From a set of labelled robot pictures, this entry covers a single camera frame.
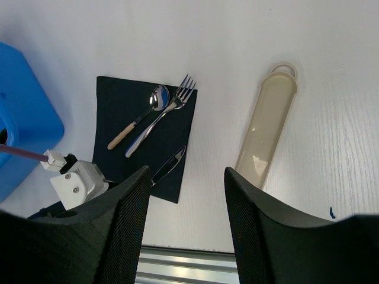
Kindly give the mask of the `wooden handled spoon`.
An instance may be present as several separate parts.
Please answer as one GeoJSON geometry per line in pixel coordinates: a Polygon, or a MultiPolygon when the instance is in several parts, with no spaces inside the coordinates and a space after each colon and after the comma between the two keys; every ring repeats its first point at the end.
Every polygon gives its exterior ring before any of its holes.
{"type": "Polygon", "coordinates": [[[170,94],[166,86],[158,85],[154,88],[149,98],[149,107],[121,131],[107,146],[108,150],[114,149],[135,127],[152,111],[163,111],[169,104],[170,94]]]}

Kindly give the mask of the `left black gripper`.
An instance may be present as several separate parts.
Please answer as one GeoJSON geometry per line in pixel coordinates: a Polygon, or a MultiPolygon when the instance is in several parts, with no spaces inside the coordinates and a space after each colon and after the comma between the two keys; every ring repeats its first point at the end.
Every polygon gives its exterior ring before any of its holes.
{"type": "Polygon", "coordinates": [[[30,215],[27,217],[28,220],[33,220],[37,218],[44,218],[44,217],[55,217],[56,215],[59,215],[60,213],[65,212],[65,207],[63,204],[53,204],[51,206],[48,206],[46,208],[40,209],[38,212],[36,212],[33,215],[30,215]]]}

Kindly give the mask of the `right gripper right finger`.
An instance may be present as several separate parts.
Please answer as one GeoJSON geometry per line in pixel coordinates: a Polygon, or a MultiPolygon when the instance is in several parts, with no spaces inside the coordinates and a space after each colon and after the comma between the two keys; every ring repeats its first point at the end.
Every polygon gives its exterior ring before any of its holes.
{"type": "Polygon", "coordinates": [[[378,216],[333,222],[258,189],[231,167],[224,188],[240,283],[377,283],[378,216]]]}

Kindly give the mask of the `silver knife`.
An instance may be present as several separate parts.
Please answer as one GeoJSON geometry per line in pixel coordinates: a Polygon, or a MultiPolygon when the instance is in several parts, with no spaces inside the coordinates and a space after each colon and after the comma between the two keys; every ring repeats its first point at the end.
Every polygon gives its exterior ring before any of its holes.
{"type": "Polygon", "coordinates": [[[179,162],[182,160],[185,152],[186,152],[187,146],[183,145],[181,146],[159,169],[158,171],[153,175],[151,179],[152,186],[156,185],[161,179],[163,179],[165,176],[167,176],[171,171],[174,170],[174,168],[179,164],[179,162]]]}

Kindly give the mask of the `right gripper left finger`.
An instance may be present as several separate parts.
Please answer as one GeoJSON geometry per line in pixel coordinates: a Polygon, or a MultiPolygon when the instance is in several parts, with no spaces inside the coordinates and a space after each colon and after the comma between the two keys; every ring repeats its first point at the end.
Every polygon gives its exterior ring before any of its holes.
{"type": "Polygon", "coordinates": [[[1,212],[2,283],[134,283],[150,169],[55,217],[1,212]]]}

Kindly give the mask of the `silver fork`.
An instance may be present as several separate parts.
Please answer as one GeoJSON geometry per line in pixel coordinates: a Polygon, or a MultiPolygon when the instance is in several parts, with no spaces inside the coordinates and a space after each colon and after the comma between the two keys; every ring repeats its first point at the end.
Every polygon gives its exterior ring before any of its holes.
{"type": "Polygon", "coordinates": [[[175,91],[170,104],[162,111],[162,113],[141,132],[141,134],[131,143],[126,150],[125,156],[130,158],[132,154],[138,149],[146,137],[152,132],[155,125],[170,111],[181,109],[189,100],[192,93],[195,91],[196,82],[187,74],[178,89],[175,91]]]}

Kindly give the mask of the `black paper napkin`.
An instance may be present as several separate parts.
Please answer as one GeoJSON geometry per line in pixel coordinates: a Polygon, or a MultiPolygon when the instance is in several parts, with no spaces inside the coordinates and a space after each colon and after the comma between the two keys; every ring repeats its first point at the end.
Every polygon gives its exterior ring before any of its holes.
{"type": "Polygon", "coordinates": [[[97,78],[97,129],[93,161],[104,176],[121,183],[143,166],[155,174],[182,146],[188,146],[197,93],[181,109],[165,115],[142,145],[127,158],[128,146],[159,116],[148,114],[113,150],[108,144],[149,106],[149,98],[157,83],[97,78]]]}

